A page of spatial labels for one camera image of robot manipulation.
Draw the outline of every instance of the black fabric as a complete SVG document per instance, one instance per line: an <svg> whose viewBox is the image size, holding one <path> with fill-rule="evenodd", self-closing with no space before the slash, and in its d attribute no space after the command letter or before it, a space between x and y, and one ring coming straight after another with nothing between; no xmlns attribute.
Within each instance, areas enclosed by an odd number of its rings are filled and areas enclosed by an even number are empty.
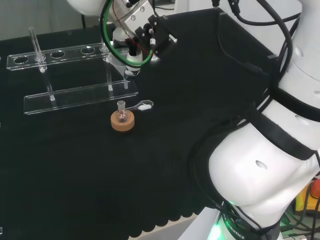
<svg viewBox="0 0 320 240"><path fill-rule="evenodd" d="M168 17L178 44L141 69L139 94L125 101L152 100L154 108L134 113L130 134L111 128L117 101L24 115L24 96L46 89L37 68L9 71L6 59L32 52L32 43L0 41L1 239L126 240L209 204L188 175L189 151L208 129L243 114L269 84L223 55L212 41L211 17L211 10ZM272 53L227 15L220 26L230 55L272 71ZM87 28L38 41L46 50L98 43L100 36ZM53 90L106 78L102 59L50 65L48 72ZM112 77L121 79L115 70ZM224 137L212 137L207 150Z"/></svg>
<svg viewBox="0 0 320 240"><path fill-rule="evenodd" d="M312 150L303 145L294 137L290 136L280 126L260 113L255 104L253 104L247 112L245 119L247 119L273 145L297 159L308 160L316 153L316 150Z"/></svg>

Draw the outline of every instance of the white wall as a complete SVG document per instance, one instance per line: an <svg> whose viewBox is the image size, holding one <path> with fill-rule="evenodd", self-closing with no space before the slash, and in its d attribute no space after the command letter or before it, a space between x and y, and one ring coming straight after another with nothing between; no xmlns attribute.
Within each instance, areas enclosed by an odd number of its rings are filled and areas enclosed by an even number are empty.
<svg viewBox="0 0 320 240"><path fill-rule="evenodd" d="M66 0L0 0L0 40L82 28L80 13Z"/></svg>
<svg viewBox="0 0 320 240"><path fill-rule="evenodd" d="M282 18L300 13L302 9L302 6L298 0L268 0L268 3ZM241 10L241 17L246 20L255 22L273 21L270 15L256 0L240 0L239 7ZM175 3L176 13L209 8L212 8L211 0L176 0ZM220 0L220 8L228 13L238 23L240 23L232 13L228 0ZM288 29L291 28L293 22L294 21L291 21L286 24ZM240 24L273 53L279 54L285 37L278 26L249 26L243 23Z"/></svg>

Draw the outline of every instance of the green led light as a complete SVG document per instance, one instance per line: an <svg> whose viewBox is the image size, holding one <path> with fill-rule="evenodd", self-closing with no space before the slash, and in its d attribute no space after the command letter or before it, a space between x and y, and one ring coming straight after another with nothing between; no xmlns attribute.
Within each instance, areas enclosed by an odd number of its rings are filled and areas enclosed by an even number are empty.
<svg viewBox="0 0 320 240"><path fill-rule="evenodd" d="M218 224L213 225L207 240L221 240L221 229Z"/></svg>

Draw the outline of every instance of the red emergency button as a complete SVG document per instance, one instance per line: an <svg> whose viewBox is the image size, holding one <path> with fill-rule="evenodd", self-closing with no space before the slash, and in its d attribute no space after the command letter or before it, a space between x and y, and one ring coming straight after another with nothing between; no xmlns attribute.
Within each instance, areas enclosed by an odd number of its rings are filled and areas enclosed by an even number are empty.
<svg viewBox="0 0 320 240"><path fill-rule="evenodd" d="M320 179L314 181L310 192L313 197L317 199L320 197Z"/></svg>

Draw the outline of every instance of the test tube hole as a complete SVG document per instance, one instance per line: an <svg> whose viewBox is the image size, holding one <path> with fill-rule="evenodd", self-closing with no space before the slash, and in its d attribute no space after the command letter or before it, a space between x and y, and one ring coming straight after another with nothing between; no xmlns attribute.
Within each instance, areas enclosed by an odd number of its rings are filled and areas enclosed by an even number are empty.
<svg viewBox="0 0 320 240"><path fill-rule="evenodd" d="M34 57L34 60L36 60L37 62L40 62L40 59L37 55Z"/></svg>
<svg viewBox="0 0 320 240"><path fill-rule="evenodd" d="M87 46L85 48L82 48L81 49L81 52L85 55L88 55L88 54L92 54L95 52L95 48L94 47L91 47L91 46Z"/></svg>
<svg viewBox="0 0 320 240"><path fill-rule="evenodd" d="M18 56L15 60L14 63L15 64L24 64L29 60L29 58L27 56Z"/></svg>
<svg viewBox="0 0 320 240"><path fill-rule="evenodd" d="M53 59L60 59L60 58L64 57L65 55L66 55L66 53L64 51L60 51L60 50L51 53L51 57Z"/></svg>

